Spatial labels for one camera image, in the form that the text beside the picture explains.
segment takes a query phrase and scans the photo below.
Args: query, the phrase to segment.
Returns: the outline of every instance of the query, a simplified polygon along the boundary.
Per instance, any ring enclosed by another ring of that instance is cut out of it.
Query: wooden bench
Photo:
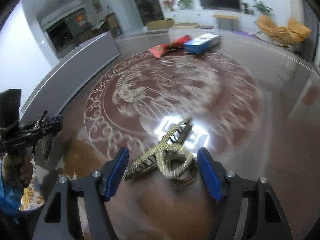
[[[228,20],[230,20],[230,25],[231,25],[231,30],[232,30],[232,32],[234,31],[233,21],[234,21],[234,20],[236,20],[236,21],[239,20],[238,17],[236,17],[236,16],[230,16],[230,15],[214,14],[214,15],[212,15],[212,17],[218,19],[218,28],[219,28],[219,30],[220,30],[220,27],[221,27],[221,20],[222,20],[222,19],[228,19]]]

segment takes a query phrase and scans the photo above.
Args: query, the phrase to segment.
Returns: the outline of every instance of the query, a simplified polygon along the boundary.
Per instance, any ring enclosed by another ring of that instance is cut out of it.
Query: purple mat
[[[234,34],[242,35],[242,36],[247,36],[251,38],[255,38],[253,35],[249,34],[248,32],[242,32],[242,31],[234,31]]]

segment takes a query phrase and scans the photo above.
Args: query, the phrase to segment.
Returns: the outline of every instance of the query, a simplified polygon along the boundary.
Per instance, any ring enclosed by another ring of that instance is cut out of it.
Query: dark cabinet
[[[150,21],[162,20],[164,18],[159,0],[135,0],[135,2],[144,25]]]

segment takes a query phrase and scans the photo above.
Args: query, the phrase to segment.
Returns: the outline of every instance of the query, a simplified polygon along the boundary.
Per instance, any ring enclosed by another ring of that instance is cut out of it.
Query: blue sleeve
[[[23,189],[20,187],[11,187],[2,181],[2,161],[0,161],[0,208],[19,210]]]

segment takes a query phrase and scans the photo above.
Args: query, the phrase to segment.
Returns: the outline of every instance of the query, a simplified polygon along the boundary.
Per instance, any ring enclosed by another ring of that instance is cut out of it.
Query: metal screw
[[[268,180],[265,177],[260,177],[260,181],[262,183],[267,183],[268,182]]]
[[[94,171],[93,173],[92,173],[92,177],[99,177],[100,176],[100,174],[101,174],[101,172],[100,171]]]
[[[60,182],[61,184],[63,184],[63,183],[66,183],[67,180],[68,180],[67,177],[61,177],[61,178],[59,179],[59,182]]]
[[[235,176],[235,173],[234,173],[233,171],[227,171],[227,176],[228,176],[229,178],[232,178],[232,177]]]

